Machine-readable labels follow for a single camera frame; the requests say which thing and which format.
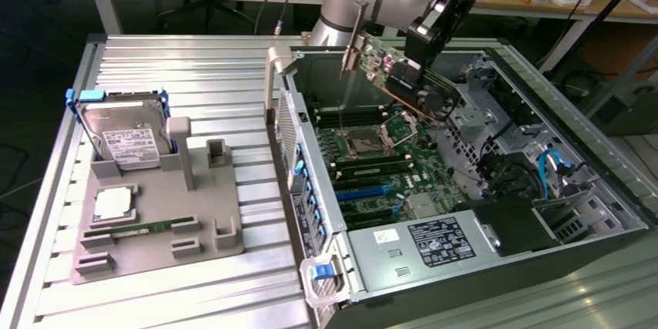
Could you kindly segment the metal disk bay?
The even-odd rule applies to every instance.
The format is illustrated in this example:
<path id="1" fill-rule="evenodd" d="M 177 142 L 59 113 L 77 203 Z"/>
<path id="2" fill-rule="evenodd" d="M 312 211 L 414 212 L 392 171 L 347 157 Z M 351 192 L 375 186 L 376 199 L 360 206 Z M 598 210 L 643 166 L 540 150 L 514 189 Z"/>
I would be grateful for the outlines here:
<path id="1" fill-rule="evenodd" d="M 458 107 L 440 127 L 436 142 L 440 157 L 454 169 L 459 190 L 471 199 L 482 197 L 487 186 L 476 171 L 480 156 L 488 152 L 506 154 L 514 151 L 515 126 L 506 127 L 510 115 L 490 94 L 490 89 L 503 76 L 495 63 L 474 59 L 458 75 Z"/>

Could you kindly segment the graphics card with fan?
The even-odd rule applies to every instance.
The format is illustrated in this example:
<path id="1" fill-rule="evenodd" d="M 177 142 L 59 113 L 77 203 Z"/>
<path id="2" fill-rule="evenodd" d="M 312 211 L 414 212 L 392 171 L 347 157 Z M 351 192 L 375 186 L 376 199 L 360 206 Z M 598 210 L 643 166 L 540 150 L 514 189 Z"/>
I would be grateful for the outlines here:
<path id="1" fill-rule="evenodd" d="M 456 84 L 428 67 L 422 72 L 410 67 L 404 53 L 362 30 L 368 2 L 355 0 L 355 6 L 356 20 L 340 71 L 362 71 L 395 102 L 427 119 L 444 122 L 462 99 Z"/>

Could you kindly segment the grey case clamp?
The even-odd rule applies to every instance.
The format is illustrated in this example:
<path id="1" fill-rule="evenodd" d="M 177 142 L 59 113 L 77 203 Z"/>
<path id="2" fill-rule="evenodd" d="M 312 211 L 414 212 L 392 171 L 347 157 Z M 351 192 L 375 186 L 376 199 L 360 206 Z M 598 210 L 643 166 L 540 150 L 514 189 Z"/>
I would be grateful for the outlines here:
<path id="1" fill-rule="evenodd" d="M 332 254 L 323 253 L 316 257 L 304 259 L 299 265 L 299 274 L 302 286 L 306 294 L 306 300 L 312 308 L 322 308 L 346 301 L 350 298 L 350 289 L 343 279 L 343 272 L 336 267 L 336 257 Z M 334 265 L 336 276 L 334 279 L 318 280 L 311 279 L 311 266 L 315 264 L 331 263 Z"/>
<path id="2" fill-rule="evenodd" d="M 264 79 L 264 109 L 274 107 L 275 81 L 282 81 L 282 88 L 290 90 L 292 77 L 298 73 L 296 55 L 288 46 L 272 46 L 267 50 Z"/>

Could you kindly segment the silver chipset heatsink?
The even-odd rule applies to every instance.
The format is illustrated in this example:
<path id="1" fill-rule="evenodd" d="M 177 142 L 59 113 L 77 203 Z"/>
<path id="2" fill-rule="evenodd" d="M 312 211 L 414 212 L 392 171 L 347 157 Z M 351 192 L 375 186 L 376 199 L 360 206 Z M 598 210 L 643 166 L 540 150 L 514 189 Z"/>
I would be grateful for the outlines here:
<path id="1" fill-rule="evenodd" d="M 428 193 L 411 194 L 406 203 L 415 219 L 434 217 L 439 214 Z"/>

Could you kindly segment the open socket cover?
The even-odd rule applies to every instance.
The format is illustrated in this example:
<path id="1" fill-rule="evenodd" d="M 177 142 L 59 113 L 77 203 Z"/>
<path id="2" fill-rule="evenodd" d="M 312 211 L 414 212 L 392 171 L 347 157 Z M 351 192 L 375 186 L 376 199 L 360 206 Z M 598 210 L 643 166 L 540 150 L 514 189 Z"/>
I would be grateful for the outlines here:
<path id="1" fill-rule="evenodd" d="M 415 117 L 402 110 L 379 125 L 379 135 L 387 149 L 395 149 L 419 133 Z"/>

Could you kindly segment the grey power supply unit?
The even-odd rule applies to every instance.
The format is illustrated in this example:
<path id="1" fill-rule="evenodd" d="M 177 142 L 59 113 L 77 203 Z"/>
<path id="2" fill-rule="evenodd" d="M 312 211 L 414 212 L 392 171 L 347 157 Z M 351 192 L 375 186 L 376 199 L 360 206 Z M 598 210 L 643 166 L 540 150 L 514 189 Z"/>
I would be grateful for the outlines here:
<path id="1" fill-rule="evenodd" d="M 459 277 L 503 261 L 471 211 L 347 233 L 370 294 Z"/>

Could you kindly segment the black RAM stick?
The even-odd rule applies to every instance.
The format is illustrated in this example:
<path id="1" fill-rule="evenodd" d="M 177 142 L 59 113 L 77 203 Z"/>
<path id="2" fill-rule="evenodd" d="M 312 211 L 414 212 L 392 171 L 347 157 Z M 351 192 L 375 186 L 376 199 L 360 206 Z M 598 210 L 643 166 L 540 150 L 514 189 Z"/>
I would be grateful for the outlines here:
<path id="1" fill-rule="evenodd" d="M 367 177 L 388 176 L 404 173 L 410 164 L 404 161 L 383 163 L 344 163 L 331 169 L 331 177 L 338 181 L 356 180 Z"/>

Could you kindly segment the black fan shroud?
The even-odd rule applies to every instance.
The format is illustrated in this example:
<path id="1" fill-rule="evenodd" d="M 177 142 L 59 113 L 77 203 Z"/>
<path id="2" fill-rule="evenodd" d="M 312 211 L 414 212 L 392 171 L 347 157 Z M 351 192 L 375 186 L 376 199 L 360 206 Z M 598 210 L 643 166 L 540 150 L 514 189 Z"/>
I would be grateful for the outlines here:
<path id="1" fill-rule="evenodd" d="M 452 212 L 471 210 L 482 226 L 495 235 L 496 253 L 502 257 L 558 247 L 552 232 L 539 220 L 532 202 L 518 196 L 470 200 L 458 203 Z"/>

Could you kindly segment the silver CPU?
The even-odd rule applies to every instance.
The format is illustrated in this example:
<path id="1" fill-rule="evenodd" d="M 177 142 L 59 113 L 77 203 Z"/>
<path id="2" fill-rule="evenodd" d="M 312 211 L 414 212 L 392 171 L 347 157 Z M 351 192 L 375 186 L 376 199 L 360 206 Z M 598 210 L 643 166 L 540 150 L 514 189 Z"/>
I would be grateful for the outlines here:
<path id="1" fill-rule="evenodd" d="M 93 216 L 99 220 L 123 217 L 131 210 L 132 191 L 125 188 L 101 190 L 96 195 Z"/>

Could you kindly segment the green RAM stick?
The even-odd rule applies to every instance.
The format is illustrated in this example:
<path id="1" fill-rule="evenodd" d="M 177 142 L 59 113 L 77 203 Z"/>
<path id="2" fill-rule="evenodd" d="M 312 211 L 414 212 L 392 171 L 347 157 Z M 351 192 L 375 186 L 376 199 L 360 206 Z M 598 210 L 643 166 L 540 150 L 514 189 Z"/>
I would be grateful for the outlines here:
<path id="1" fill-rule="evenodd" d="M 83 232 L 84 237 L 99 237 L 109 234 L 115 238 L 131 237 L 143 234 L 161 233 L 169 231 L 172 226 L 179 223 L 193 222 L 193 217 L 181 217 L 171 220 L 156 221 L 152 223 L 141 223 L 135 225 L 125 225 L 120 227 L 109 227 L 105 229 L 95 229 Z"/>

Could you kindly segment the blue slot retention clips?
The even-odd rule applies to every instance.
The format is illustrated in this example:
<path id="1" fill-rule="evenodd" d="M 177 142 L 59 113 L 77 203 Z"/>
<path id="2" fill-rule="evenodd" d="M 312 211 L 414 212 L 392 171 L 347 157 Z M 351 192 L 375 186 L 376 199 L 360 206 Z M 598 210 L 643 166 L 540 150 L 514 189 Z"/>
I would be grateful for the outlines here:
<path id="1" fill-rule="evenodd" d="M 311 171 L 302 144 L 295 145 L 295 160 L 292 169 L 291 195 L 302 245 L 308 257 L 320 254 L 327 239 L 319 202 L 311 181 Z"/>

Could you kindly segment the open black PC case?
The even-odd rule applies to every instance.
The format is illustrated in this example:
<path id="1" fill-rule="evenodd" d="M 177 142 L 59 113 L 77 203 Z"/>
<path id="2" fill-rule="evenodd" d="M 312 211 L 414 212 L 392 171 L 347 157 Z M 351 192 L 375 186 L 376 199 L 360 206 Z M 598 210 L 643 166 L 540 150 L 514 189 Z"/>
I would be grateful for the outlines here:
<path id="1" fill-rule="evenodd" d="M 306 309 L 320 329 L 367 329 L 404 323 L 440 311 L 496 297 L 575 272 L 623 249 L 658 228 L 658 186 L 585 118 L 558 89 L 507 46 L 454 47 L 430 67 L 458 83 L 462 68 L 476 58 L 490 59 L 503 81 L 490 94 L 515 126 L 510 153 L 480 156 L 476 171 L 487 183 L 479 199 L 518 196 L 528 199 L 558 247 L 502 257 L 492 267 L 459 277 L 384 294 L 370 294 L 339 209 L 330 174 L 315 138 L 314 113 L 395 106 L 426 122 L 436 141 L 443 123 L 420 116 L 374 87 L 358 70 L 340 71 L 339 48 L 290 46 L 298 73 L 290 90 L 275 81 L 274 107 L 267 110 L 267 133 L 275 157 L 284 215 L 298 265 L 310 258 L 302 245 L 292 201 L 295 145 L 302 144 L 327 239 L 319 255 L 332 254 L 350 289 L 350 298 Z"/>

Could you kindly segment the green motherboard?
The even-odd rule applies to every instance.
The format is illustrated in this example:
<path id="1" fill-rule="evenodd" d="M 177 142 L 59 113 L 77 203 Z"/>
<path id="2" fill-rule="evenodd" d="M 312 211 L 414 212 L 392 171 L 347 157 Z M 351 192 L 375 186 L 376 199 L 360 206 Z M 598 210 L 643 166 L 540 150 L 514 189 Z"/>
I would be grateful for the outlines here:
<path id="1" fill-rule="evenodd" d="M 379 134 L 379 125 L 399 111 L 395 106 L 379 106 L 344 111 L 316 111 L 314 113 L 315 138 L 320 147 L 328 177 L 335 196 L 338 193 L 390 186 L 386 196 L 363 200 L 338 202 L 348 230 L 378 227 L 390 223 L 416 220 L 407 208 L 411 194 L 428 193 L 438 215 L 448 213 L 454 205 L 464 201 L 466 196 L 454 180 L 454 171 L 446 165 L 438 150 L 430 129 L 424 121 L 416 119 L 419 133 L 395 149 L 382 152 L 355 154 L 347 144 L 347 134 L 355 129 L 374 129 Z M 410 170 L 388 176 L 367 177 L 338 181 L 331 177 L 331 169 L 344 163 L 383 163 L 404 161 Z"/>

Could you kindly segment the blue expansion slot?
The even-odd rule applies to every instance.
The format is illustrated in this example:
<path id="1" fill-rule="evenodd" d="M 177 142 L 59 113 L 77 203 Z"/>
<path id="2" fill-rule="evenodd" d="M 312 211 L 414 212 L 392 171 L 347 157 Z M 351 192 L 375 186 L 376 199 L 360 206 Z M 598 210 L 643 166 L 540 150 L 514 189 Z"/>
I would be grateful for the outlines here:
<path id="1" fill-rule="evenodd" d="M 376 186 L 362 190 L 354 190 L 336 194 L 338 202 L 347 202 L 352 200 L 363 200 L 372 197 L 386 196 L 390 192 L 390 186 Z"/>

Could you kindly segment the CPU socket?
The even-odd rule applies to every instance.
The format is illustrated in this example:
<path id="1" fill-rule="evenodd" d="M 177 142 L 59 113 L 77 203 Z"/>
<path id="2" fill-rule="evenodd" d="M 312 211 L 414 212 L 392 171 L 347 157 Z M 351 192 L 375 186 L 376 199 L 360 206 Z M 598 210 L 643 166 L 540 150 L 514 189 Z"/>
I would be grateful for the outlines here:
<path id="1" fill-rule="evenodd" d="M 383 142 L 374 129 L 351 130 L 347 134 L 347 144 L 355 154 L 383 151 Z"/>

